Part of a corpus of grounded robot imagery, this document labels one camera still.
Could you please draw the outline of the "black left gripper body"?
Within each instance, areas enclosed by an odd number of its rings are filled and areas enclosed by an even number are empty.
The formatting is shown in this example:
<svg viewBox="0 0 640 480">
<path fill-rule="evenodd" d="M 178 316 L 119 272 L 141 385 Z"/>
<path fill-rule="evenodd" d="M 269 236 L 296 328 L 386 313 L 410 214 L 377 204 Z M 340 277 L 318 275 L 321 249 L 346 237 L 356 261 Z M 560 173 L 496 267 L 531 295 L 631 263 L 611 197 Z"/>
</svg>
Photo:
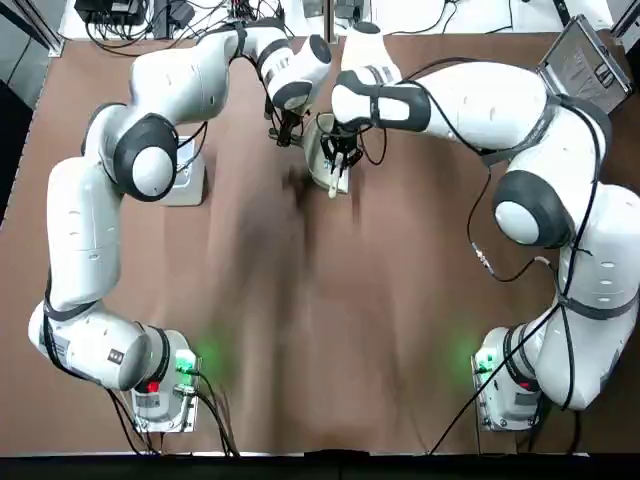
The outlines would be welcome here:
<svg viewBox="0 0 640 480">
<path fill-rule="evenodd" d="M 304 135 L 304 117 L 307 111 L 303 107 L 296 108 L 295 110 L 281 110 L 281 115 L 277 114 L 277 109 L 271 102 L 267 103 L 267 118 L 271 121 L 272 127 L 268 130 L 268 135 L 272 138 L 272 128 L 275 127 L 281 131 L 289 130 L 293 133 L 293 130 L 300 126 L 301 131 L 298 135 L 301 138 Z"/>
</svg>

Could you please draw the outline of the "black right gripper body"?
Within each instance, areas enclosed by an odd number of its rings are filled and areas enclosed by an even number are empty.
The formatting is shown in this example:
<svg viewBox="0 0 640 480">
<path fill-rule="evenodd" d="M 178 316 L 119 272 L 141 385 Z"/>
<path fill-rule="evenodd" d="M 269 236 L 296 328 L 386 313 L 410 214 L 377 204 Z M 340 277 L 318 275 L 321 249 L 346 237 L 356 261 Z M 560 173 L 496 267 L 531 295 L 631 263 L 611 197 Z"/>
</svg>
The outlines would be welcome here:
<svg viewBox="0 0 640 480">
<path fill-rule="evenodd" d="M 356 146 L 360 128 L 352 128 L 339 121 L 334 121 L 329 133 L 329 142 L 332 146 Z"/>
</svg>

